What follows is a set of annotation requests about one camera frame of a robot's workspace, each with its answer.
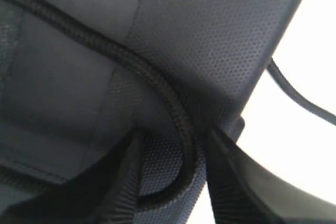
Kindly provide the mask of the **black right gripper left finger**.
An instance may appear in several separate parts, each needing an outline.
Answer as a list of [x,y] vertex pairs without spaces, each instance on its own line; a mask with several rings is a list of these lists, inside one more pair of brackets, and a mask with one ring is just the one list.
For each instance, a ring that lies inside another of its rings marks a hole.
[[131,130],[77,177],[8,207],[1,223],[133,223],[141,167],[141,132]]

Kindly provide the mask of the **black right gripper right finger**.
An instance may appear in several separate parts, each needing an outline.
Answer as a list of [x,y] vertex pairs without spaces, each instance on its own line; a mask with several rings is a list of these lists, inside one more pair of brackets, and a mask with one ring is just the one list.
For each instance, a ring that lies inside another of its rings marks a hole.
[[206,142],[206,176],[216,223],[335,223],[335,205],[274,175],[218,129]]

